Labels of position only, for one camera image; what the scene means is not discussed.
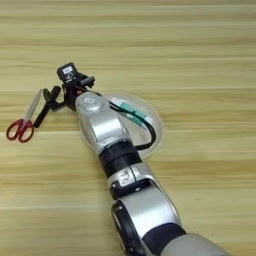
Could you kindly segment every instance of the scissors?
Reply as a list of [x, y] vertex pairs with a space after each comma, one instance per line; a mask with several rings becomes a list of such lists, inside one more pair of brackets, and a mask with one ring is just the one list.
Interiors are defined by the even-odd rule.
[[[33, 124], [31, 122], [31, 117], [36, 109], [36, 106], [38, 105], [39, 103], [39, 100], [40, 100], [40, 97], [41, 97], [41, 94], [42, 94], [42, 90], [39, 90], [39, 92], [36, 94], [35, 98], [33, 99], [28, 111], [27, 111], [27, 114], [25, 116], [24, 119], [19, 119], [17, 121], [14, 121], [7, 129], [6, 131], [6, 137], [9, 139], [9, 140], [15, 140], [18, 138], [19, 142], [21, 143], [25, 143], [25, 142], [28, 142], [33, 134], [34, 134], [34, 127], [33, 127]], [[16, 129], [16, 132], [14, 133], [13, 136], [11, 136], [11, 130], [13, 129], [13, 127], [17, 126], [17, 129]], [[23, 138], [24, 136], [24, 133], [26, 131], [30, 130], [30, 135], [26, 138]]]

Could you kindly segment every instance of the silver robot arm segment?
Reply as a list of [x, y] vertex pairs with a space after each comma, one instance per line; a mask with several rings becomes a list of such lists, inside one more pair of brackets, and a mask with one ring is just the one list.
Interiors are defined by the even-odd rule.
[[181, 227], [177, 210], [142, 162], [109, 102], [93, 92], [76, 99], [84, 139], [98, 155], [114, 199], [111, 212], [124, 253], [146, 256], [229, 256]]

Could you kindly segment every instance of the scissor blade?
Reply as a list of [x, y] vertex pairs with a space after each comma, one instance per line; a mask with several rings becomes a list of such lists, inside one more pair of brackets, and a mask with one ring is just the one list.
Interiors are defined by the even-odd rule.
[[27, 114], [26, 114], [26, 116], [25, 116], [25, 118], [24, 118], [24, 121], [25, 121], [25, 122], [26, 122], [26, 121], [29, 121], [29, 120], [31, 119], [31, 117], [32, 117], [32, 115], [33, 115], [33, 113], [34, 113], [34, 111], [35, 111], [35, 109], [36, 109], [36, 107], [37, 107], [37, 105], [38, 105], [38, 103], [39, 103], [41, 94], [42, 94], [42, 90], [40, 89], [40, 90], [38, 91], [38, 93], [36, 94], [35, 98], [33, 99], [32, 103], [31, 103], [31, 105], [30, 105], [30, 107], [29, 107], [29, 109], [28, 109], [28, 112], [27, 112]]

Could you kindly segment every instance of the red scissor handle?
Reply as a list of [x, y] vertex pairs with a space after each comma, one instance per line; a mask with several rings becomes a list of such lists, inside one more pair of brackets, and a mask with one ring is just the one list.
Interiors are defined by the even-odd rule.
[[[17, 139], [17, 137], [18, 137], [18, 140], [19, 140], [19, 142], [21, 142], [21, 143], [25, 143], [25, 142], [29, 141], [29, 140], [32, 138], [33, 134], [34, 134], [34, 127], [33, 127], [33, 124], [32, 124], [31, 121], [28, 121], [28, 122], [25, 124], [24, 127], [22, 127], [22, 126], [23, 126], [23, 123], [24, 123], [24, 120], [23, 120], [23, 119], [19, 119], [19, 120], [13, 122], [13, 123], [8, 127], [8, 129], [7, 129], [7, 131], [6, 131], [6, 137], [7, 137], [9, 140], [15, 140], [15, 139]], [[17, 130], [16, 130], [15, 134], [14, 134], [13, 136], [11, 136], [11, 135], [10, 135], [11, 130], [12, 130], [13, 127], [15, 127], [15, 126], [17, 126]], [[24, 133], [25, 133], [28, 129], [31, 130], [31, 133], [30, 133], [29, 137], [27, 137], [26, 139], [23, 139], [23, 135], [24, 135]]]
[[[30, 135], [29, 135], [27, 138], [23, 139], [23, 135], [24, 135], [24, 133], [25, 133], [28, 129], [31, 130]], [[18, 140], [19, 140], [19, 142], [21, 142], [21, 143], [28, 142], [28, 141], [32, 138], [33, 134], [34, 134], [34, 127], [33, 127], [33, 124], [32, 124], [31, 121], [28, 121], [28, 122], [25, 124], [25, 126], [22, 128], [22, 130], [20, 130]]]
[[[7, 129], [6, 131], [6, 137], [9, 139], [9, 140], [15, 140], [17, 139], [18, 135], [19, 135], [19, 131], [20, 131], [20, 128], [23, 124], [23, 119], [19, 119], [15, 122], [13, 122]], [[13, 127], [17, 126], [17, 130], [15, 132], [15, 134], [13, 136], [11, 136], [11, 130], [13, 129]]]

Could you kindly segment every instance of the black cable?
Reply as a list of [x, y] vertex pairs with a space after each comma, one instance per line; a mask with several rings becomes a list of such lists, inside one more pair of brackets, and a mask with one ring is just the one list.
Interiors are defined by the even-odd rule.
[[[97, 94], [98, 96], [101, 96], [103, 97], [100, 93], [98, 92], [93, 92], [95, 94]], [[117, 106], [116, 104], [114, 104], [113, 102], [111, 102], [109, 100], [109, 104], [110, 104], [110, 108], [116, 112], [119, 112], [119, 113], [126, 113], [126, 114], [130, 114], [134, 117], [136, 117], [137, 119], [139, 119], [148, 129], [148, 131], [150, 132], [150, 135], [151, 135], [151, 141], [149, 143], [146, 143], [146, 144], [141, 144], [141, 145], [137, 145], [135, 146], [135, 148], [138, 150], [138, 151], [141, 151], [141, 150], [145, 150], [145, 149], [148, 149], [150, 148], [156, 141], [156, 132], [155, 132], [155, 129], [154, 127], [149, 123], [147, 122], [144, 118], [142, 118], [141, 116], [137, 115], [135, 111], [131, 112], [131, 111], [128, 111], [126, 109], [123, 109], [119, 106]]]

